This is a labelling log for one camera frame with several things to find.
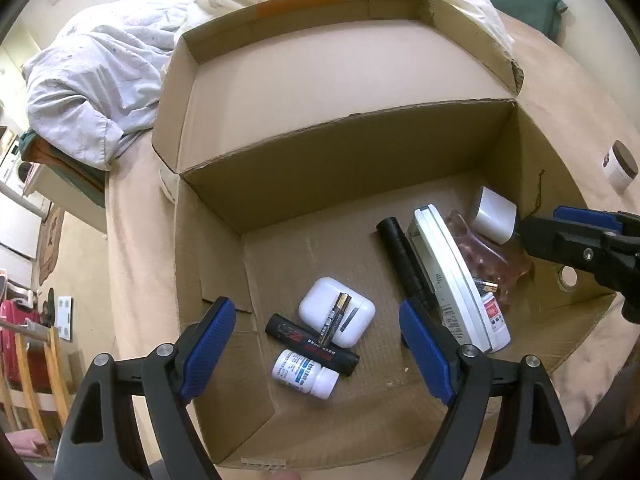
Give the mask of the black flashlight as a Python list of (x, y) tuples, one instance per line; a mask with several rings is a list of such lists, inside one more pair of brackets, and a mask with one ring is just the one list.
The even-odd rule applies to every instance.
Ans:
[(395, 217), (387, 217), (376, 225), (378, 236), (407, 298), (414, 298), (428, 313), (437, 306), (431, 286), (418, 263), (408, 238)]

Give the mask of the white power adapter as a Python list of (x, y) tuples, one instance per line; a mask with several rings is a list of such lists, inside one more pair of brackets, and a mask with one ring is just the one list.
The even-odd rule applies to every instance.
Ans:
[(513, 236), (518, 207), (505, 197), (482, 186), (476, 196), (471, 228), (498, 245), (508, 242)]

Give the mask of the white earbuds case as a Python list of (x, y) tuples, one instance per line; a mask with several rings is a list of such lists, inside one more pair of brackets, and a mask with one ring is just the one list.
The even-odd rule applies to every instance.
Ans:
[(371, 324), (374, 303), (334, 278), (319, 278), (298, 306), (302, 321), (331, 342), (352, 348)]

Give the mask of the white jar brown lid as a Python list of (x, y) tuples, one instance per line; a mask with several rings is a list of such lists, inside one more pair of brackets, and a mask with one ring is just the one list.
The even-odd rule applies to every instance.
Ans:
[(617, 194), (624, 194), (639, 174), (639, 167), (629, 148), (621, 140), (616, 140), (602, 162), (606, 180)]

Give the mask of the white pill bottle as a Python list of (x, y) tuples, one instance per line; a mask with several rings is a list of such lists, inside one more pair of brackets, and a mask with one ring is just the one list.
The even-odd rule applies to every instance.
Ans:
[(340, 374), (306, 356), (284, 350), (273, 364), (271, 377), (300, 393), (328, 400)]

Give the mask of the white grey duvet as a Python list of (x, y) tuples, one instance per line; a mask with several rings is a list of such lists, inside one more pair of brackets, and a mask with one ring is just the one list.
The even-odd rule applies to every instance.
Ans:
[(78, 12), (23, 66), (30, 128), (72, 159), (110, 170), (154, 126), (179, 35), (207, 18), (196, 0), (119, 0)]

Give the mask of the white remote case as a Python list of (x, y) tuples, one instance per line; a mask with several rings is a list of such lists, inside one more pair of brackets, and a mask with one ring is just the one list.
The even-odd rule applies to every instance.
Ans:
[(482, 296), (437, 208), (413, 213), (408, 239), (437, 302), (436, 311), (458, 344), (491, 351), (491, 332)]

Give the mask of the black gold battery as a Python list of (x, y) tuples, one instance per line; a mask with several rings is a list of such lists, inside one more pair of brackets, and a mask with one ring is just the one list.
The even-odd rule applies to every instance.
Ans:
[(349, 294), (346, 294), (346, 292), (340, 292), (338, 294), (335, 304), (326, 318), (326, 322), (324, 322), (322, 330), (320, 330), (320, 334), (318, 336), (318, 344), (320, 344), (321, 347), (327, 347), (332, 342), (335, 332), (337, 331), (338, 326), (340, 326), (344, 313), (348, 308), (350, 300), (352, 300), (352, 297), (349, 296)]
[(474, 283), (481, 294), (494, 294), (498, 290), (498, 285), (494, 282), (476, 278)]

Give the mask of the black red lip balm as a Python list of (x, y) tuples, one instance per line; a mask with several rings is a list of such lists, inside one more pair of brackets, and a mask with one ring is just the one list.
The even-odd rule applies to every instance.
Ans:
[(358, 354), (337, 347), (336, 344), (328, 344), (323, 347), (318, 343), (316, 334), (277, 313), (271, 315), (265, 332), (271, 338), (284, 344), (286, 348), (305, 358), (312, 359), (338, 374), (352, 376), (360, 362)]

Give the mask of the white red small tube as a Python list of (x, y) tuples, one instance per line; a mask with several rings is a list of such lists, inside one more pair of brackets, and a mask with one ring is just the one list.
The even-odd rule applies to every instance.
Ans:
[(511, 335), (495, 295), (492, 292), (488, 292), (482, 296), (482, 300), (491, 329), (489, 333), (491, 336), (491, 351), (496, 352), (510, 344)]

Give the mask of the brown patterned rug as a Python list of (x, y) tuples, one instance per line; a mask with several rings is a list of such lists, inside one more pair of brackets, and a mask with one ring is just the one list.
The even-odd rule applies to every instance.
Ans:
[(40, 285), (49, 277), (58, 263), (64, 214), (65, 210), (62, 207), (53, 205), (46, 222), (44, 222), (38, 259)]

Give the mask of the clear pink plastic bag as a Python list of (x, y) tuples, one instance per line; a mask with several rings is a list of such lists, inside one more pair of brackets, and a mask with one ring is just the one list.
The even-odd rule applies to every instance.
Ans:
[(516, 284), (533, 269), (521, 245), (515, 242), (502, 247), (491, 243), (473, 231), (456, 210), (450, 212), (445, 223), (472, 277), (497, 285), (501, 307), (514, 304)]

